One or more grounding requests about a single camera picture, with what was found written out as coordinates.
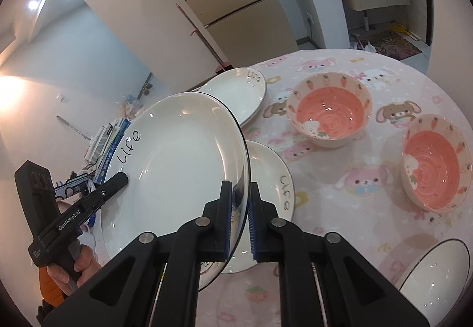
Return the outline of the person's left hand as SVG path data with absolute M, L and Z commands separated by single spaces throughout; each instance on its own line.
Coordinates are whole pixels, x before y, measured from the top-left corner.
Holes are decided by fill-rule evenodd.
M 80 253 L 74 261 L 74 272 L 79 274 L 77 280 L 73 280 L 71 275 L 60 265 L 51 264 L 46 267 L 46 271 L 55 284 L 66 295 L 70 296 L 74 289 L 72 284 L 78 289 L 92 278 L 102 266 L 95 258 L 94 252 L 88 245 L 81 245 Z

